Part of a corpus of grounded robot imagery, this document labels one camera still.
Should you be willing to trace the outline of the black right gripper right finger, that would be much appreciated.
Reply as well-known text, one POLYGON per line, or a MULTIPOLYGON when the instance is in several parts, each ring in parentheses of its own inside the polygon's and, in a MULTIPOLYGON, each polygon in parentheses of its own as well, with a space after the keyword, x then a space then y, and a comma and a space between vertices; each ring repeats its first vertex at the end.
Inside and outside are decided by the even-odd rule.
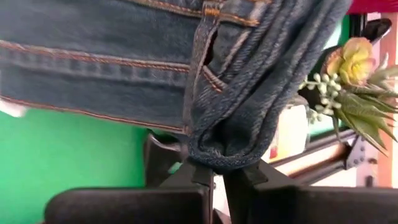
POLYGON ((398 224, 398 189, 298 184, 264 161, 223 178, 232 224, 398 224))

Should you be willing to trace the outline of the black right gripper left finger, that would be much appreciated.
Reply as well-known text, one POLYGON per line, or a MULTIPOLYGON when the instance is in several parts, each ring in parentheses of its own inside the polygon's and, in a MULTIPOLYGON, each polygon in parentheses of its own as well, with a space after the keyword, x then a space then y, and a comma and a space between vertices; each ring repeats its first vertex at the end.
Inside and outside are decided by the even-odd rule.
POLYGON ((186 162, 151 188, 79 188, 49 200, 45 224, 211 224, 213 171, 186 162))

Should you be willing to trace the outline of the dark blue denim jeans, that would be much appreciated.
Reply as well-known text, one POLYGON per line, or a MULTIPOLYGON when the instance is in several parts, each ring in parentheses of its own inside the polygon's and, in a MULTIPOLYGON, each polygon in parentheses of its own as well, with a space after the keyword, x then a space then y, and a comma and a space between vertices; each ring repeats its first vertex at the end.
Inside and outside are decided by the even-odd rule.
POLYGON ((256 163, 352 0, 0 0, 0 98, 256 163))

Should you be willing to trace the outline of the red plastic laundry basket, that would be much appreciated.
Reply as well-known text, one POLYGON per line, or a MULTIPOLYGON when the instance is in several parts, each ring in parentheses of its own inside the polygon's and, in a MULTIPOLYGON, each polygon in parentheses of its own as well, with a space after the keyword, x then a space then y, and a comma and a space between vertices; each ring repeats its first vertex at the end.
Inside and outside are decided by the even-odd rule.
POLYGON ((347 14, 398 12, 398 0, 353 0, 347 14))

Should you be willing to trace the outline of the green table mat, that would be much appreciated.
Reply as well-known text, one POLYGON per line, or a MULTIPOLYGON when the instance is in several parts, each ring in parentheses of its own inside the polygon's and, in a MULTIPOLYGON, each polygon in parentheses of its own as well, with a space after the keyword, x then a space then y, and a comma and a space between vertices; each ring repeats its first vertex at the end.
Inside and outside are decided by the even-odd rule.
POLYGON ((198 20, 0 16, 0 224, 41 218, 54 194, 144 183, 148 129, 182 131, 182 96, 198 20))

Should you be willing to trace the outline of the potted artificial succulent plant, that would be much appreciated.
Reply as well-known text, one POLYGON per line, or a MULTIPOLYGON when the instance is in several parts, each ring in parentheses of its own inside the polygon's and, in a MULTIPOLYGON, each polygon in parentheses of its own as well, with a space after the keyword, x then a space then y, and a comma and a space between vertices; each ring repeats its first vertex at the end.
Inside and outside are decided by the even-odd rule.
POLYGON ((380 132, 395 139, 387 120, 398 114, 393 104, 398 91, 391 87, 392 81, 398 81, 398 65, 388 64, 388 54, 377 62, 373 45, 391 27, 387 18, 368 21, 357 37, 326 49, 298 91, 307 102, 310 122, 329 116, 336 132, 345 123, 383 154, 387 149, 380 132))

